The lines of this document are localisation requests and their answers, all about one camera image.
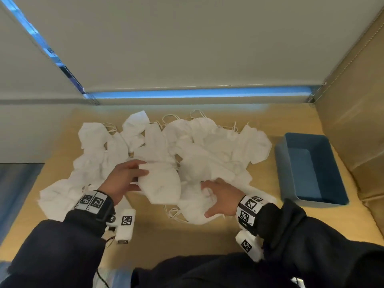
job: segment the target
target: wristband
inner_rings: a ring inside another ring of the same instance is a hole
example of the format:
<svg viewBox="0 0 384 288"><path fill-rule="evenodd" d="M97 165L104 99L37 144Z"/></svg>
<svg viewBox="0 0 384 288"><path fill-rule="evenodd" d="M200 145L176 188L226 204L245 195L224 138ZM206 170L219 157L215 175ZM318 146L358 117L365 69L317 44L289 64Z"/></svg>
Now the wristband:
<svg viewBox="0 0 384 288"><path fill-rule="evenodd" d="M93 213L96 220L100 222L106 222L111 215L115 214L112 198L101 191L84 193L74 208Z"/></svg>
<svg viewBox="0 0 384 288"><path fill-rule="evenodd" d="M254 226L256 222L256 214L260 209L269 203L258 196L244 196L237 205L236 215L239 217L239 222L245 222L247 225Z"/></svg>

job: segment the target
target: blue tray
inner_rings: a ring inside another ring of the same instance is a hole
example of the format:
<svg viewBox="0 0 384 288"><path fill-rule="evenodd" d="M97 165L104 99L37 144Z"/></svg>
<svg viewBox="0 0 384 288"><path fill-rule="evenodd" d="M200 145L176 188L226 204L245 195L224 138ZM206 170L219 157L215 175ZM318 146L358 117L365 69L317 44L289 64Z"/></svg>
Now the blue tray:
<svg viewBox="0 0 384 288"><path fill-rule="evenodd" d="M275 146L275 155L282 200L318 208L349 203L324 135L286 133Z"/></svg>

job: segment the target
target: pile of masks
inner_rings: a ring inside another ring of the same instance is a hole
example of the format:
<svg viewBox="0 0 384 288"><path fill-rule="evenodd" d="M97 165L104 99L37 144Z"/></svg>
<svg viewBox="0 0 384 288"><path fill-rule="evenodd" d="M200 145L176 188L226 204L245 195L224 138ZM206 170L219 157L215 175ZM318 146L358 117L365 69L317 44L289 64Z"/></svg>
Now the pile of masks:
<svg viewBox="0 0 384 288"><path fill-rule="evenodd" d="M110 123L84 123L78 133L83 155L74 160L68 179L40 192L39 206L48 218L63 221L83 192L97 190L117 164L131 159L146 161L139 167L149 170L136 183L142 190L138 193L164 205L167 216L180 222L204 224L220 216L204 216L217 201L210 189L201 190L205 180L222 178L248 195L275 203L273 196L250 185L252 176L246 170L249 163L267 159L272 144L266 134L249 125L238 133L236 123L221 127L201 111L202 117L193 118L193 112L189 121L168 114L161 125L141 111L128 117L122 132ZM167 116L174 120L166 123ZM167 205L176 207L168 210ZM126 208L130 205L123 198L116 213Z"/></svg>

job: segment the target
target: white panel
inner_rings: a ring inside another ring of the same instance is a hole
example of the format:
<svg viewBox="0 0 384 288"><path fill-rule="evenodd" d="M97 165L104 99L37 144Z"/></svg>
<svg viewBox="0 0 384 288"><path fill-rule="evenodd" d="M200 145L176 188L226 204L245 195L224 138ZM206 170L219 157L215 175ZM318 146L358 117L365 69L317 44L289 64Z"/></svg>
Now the white panel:
<svg viewBox="0 0 384 288"><path fill-rule="evenodd" d="M0 99L80 98L0 1Z"/></svg>
<svg viewBox="0 0 384 288"><path fill-rule="evenodd" d="M384 0L15 0L87 91L321 84Z"/></svg>
<svg viewBox="0 0 384 288"><path fill-rule="evenodd" d="M41 163L76 104L0 105L0 163Z"/></svg>

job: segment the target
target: hand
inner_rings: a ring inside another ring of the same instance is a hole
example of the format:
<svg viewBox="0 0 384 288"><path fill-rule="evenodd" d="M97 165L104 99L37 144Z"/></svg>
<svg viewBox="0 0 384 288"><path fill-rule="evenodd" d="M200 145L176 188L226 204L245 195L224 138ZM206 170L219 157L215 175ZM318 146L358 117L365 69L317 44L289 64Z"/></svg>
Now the hand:
<svg viewBox="0 0 384 288"><path fill-rule="evenodd" d="M146 162L130 160L118 164L98 190L111 197L115 205L121 201L128 191L141 191L138 185L131 184L131 182L137 181L137 177L143 177L149 173L148 170L139 169L141 164L146 164Z"/></svg>
<svg viewBox="0 0 384 288"><path fill-rule="evenodd" d="M236 215L237 205L240 203L245 193L223 179L217 178L213 181L201 183L201 189L209 188L217 197L217 202L205 213L205 217L211 217L215 214Z"/></svg>

